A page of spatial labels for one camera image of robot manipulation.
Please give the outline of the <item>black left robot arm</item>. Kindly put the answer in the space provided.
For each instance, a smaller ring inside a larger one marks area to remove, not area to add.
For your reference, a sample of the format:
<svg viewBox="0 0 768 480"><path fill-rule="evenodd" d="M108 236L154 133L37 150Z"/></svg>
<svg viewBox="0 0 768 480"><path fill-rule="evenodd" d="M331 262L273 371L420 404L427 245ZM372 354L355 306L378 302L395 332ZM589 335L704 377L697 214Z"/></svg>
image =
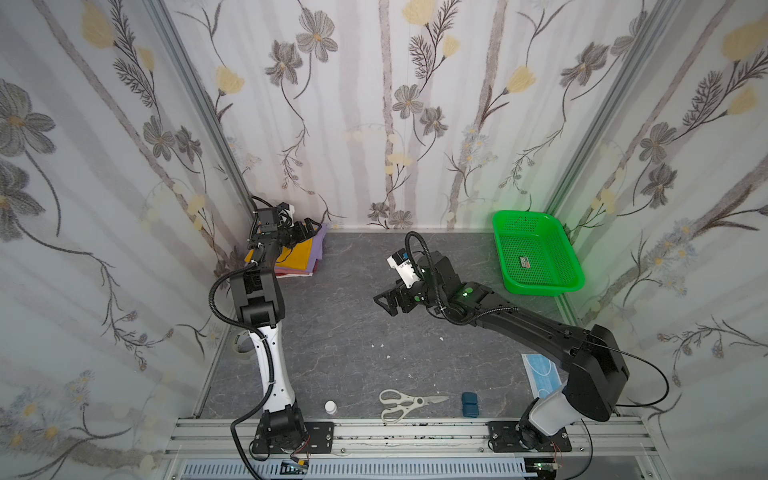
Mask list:
<svg viewBox="0 0 768 480"><path fill-rule="evenodd" d="M259 415L253 444L263 442L268 449L297 451L309 438L288 378L281 325L285 302L275 268L284 249L312 239L322 225L310 218L296 221L293 214L285 202L254 209L242 265L217 278L208 294L212 314L247 331L257 355L262 398L230 424L238 455L254 479L260 475L239 438L240 424Z"/></svg>

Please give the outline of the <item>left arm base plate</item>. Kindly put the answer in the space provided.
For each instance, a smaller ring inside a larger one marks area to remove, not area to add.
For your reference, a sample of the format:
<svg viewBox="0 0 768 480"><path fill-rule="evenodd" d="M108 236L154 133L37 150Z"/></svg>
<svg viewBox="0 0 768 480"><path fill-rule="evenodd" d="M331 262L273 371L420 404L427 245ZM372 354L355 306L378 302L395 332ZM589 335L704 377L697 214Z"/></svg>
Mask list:
<svg viewBox="0 0 768 480"><path fill-rule="evenodd" d="M303 434L266 434L262 427L257 429L248 452L254 459L265 460L269 455L285 454L330 454L334 442L335 424L330 421L308 422Z"/></svg>

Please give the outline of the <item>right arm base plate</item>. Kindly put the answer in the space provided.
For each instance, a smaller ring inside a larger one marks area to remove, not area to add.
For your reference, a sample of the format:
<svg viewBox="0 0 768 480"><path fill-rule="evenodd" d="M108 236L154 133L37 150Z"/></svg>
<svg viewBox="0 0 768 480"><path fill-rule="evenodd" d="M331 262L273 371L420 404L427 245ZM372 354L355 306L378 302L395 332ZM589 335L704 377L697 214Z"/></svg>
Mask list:
<svg viewBox="0 0 768 480"><path fill-rule="evenodd" d="M559 453L571 452L572 445L565 429L546 436L534 427L519 421L490 421L488 446L495 453Z"/></svg>

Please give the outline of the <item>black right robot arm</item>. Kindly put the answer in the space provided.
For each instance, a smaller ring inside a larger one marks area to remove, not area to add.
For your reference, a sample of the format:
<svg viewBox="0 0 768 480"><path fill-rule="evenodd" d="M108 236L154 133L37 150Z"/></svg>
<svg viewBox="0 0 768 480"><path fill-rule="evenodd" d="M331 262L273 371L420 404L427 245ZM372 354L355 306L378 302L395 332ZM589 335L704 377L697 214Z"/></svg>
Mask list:
<svg viewBox="0 0 768 480"><path fill-rule="evenodd" d="M387 263L399 278L373 300L389 315L423 307L452 325L509 337L566 373L564 384L533 400L517 421L512 437L522 449L537 450L581 420L606 422L621 408L630 355L620 350L609 329L567 325L524 309L486 285L463 282L450 260L438 252L413 256L400 249Z"/></svg>

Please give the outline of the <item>green plastic basket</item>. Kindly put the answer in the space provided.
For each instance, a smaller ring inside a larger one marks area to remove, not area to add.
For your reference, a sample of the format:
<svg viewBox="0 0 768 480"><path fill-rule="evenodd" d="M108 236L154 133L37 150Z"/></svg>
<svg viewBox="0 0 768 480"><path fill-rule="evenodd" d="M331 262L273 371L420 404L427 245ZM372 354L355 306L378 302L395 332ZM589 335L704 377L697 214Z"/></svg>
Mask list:
<svg viewBox="0 0 768 480"><path fill-rule="evenodd" d="M585 276L561 223L546 213L502 210L492 227L503 283L515 295L556 297L583 288ZM530 269L519 257L528 257Z"/></svg>

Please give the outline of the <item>yellow t shirt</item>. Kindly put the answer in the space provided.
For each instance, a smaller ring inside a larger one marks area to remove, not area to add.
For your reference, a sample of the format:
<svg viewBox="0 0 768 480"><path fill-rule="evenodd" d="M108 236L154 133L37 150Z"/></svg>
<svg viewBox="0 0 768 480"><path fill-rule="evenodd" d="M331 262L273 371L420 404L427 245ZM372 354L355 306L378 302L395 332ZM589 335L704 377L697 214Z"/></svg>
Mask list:
<svg viewBox="0 0 768 480"><path fill-rule="evenodd" d="M267 253L267 246L267 241L257 241L253 246L249 247L244 261L246 263L260 261ZM314 260L313 241L306 240L294 247L279 247L275 266L289 270L311 270Z"/></svg>

